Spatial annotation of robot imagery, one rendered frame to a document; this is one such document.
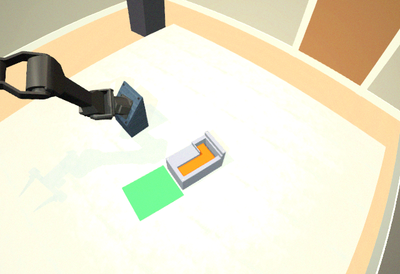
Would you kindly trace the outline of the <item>orange l-shaped part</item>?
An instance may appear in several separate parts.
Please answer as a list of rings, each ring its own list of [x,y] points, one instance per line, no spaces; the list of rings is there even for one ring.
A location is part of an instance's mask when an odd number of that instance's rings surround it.
[[[194,171],[198,167],[202,166],[203,164],[207,163],[211,159],[215,158],[213,154],[206,148],[204,144],[199,145],[198,150],[200,151],[200,156],[197,157],[196,159],[193,159],[186,163],[185,165],[182,165],[179,169],[179,171],[185,176],[186,174],[189,174],[190,172]]]

